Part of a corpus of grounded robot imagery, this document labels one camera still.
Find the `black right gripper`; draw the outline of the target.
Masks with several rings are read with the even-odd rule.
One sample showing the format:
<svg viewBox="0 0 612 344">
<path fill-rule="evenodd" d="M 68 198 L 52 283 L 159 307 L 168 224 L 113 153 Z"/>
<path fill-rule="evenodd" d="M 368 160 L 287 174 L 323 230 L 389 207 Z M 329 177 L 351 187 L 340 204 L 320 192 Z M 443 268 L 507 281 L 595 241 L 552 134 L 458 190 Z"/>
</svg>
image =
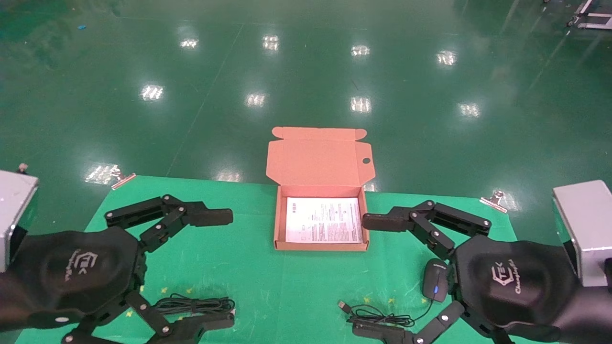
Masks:
<svg viewBox="0 0 612 344">
<path fill-rule="evenodd" d="M 511 336 L 541 343 L 609 344 L 608 287 L 584 287 L 564 248 L 476 236 L 452 258 L 455 299 L 419 332 L 410 315 L 385 315 L 368 304 L 352 308 L 352 333 L 383 344 L 433 344 L 462 319 L 495 344 Z"/>
</svg>

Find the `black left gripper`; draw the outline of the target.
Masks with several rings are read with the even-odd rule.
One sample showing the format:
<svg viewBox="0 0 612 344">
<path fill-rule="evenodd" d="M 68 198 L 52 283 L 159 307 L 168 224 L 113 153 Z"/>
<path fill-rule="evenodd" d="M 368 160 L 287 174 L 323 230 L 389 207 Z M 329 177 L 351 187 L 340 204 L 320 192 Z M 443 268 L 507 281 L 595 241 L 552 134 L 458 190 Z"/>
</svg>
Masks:
<svg viewBox="0 0 612 344">
<path fill-rule="evenodd" d="M 137 292 L 147 270 L 144 252 L 154 252 L 188 225 L 231 224 L 231 209 L 209 209 L 203 201 L 164 194 L 111 210 L 105 220 L 113 228 L 27 235 L 22 240 L 1 274 L 2 332 L 79 323 L 62 344 L 116 344 L 92 333 L 128 306 L 153 329 L 147 344 L 198 344 L 207 331 L 234 326 L 231 313 L 170 323 Z M 124 230 L 151 221 L 156 223 L 141 233 L 139 242 Z"/>
</svg>

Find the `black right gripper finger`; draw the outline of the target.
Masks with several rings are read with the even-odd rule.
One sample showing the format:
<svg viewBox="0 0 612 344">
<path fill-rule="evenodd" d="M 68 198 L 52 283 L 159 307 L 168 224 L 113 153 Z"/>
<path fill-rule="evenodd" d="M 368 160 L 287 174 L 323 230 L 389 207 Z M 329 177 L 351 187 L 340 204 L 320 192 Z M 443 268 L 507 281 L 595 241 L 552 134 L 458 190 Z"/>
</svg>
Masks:
<svg viewBox="0 0 612 344">
<path fill-rule="evenodd" d="M 415 207 L 394 206 L 387 214 L 366 213 L 361 224 L 369 231 L 409 232 L 441 260 L 452 259 L 455 243 L 438 226 L 468 237 L 486 237 L 492 225 L 490 220 L 433 200 Z"/>
</svg>

